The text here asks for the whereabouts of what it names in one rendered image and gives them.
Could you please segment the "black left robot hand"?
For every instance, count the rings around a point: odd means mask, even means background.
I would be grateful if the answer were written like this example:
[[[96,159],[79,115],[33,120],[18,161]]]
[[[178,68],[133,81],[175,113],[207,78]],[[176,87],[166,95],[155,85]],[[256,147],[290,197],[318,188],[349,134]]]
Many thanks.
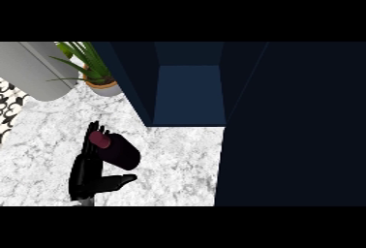
[[[105,126],[99,125],[98,121],[89,124],[82,151],[76,156],[68,178],[68,195],[73,201],[92,199],[96,194],[117,191],[138,179],[138,175],[132,173],[102,176],[107,162],[101,159],[98,147],[89,140],[93,131],[114,134],[105,129]]]

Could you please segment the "dark wine bottle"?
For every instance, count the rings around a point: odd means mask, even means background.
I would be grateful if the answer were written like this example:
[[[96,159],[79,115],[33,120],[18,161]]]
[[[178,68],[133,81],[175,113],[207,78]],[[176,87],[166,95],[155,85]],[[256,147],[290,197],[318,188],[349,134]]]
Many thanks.
[[[141,151],[120,134],[104,134],[93,131],[90,142],[98,147],[101,159],[127,171],[132,171],[141,163]]]

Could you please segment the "dark blue open cabinet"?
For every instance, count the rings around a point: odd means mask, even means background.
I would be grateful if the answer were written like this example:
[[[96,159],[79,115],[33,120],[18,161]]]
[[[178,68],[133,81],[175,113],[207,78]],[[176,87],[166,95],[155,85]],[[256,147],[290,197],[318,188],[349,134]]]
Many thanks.
[[[120,89],[150,127],[223,127],[265,42],[96,42]]]

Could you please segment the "dark blue cabinet door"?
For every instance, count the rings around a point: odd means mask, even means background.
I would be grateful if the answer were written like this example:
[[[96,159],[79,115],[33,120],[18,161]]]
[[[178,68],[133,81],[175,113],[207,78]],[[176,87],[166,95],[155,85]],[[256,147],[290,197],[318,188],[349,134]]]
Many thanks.
[[[366,43],[271,43],[223,133],[219,206],[366,206]]]

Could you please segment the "green potted plant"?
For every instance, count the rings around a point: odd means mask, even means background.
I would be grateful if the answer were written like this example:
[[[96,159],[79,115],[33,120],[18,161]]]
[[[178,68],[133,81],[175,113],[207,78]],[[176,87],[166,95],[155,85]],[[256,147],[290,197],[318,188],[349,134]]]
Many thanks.
[[[70,60],[54,57],[82,73],[82,77],[77,77],[76,80],[83,81],[99,96],[117,96],[121,93],[121,88],[92,43],[57,42],[57,46],[62,52],[68,52],[83,62],[83,65],[79,66]]]

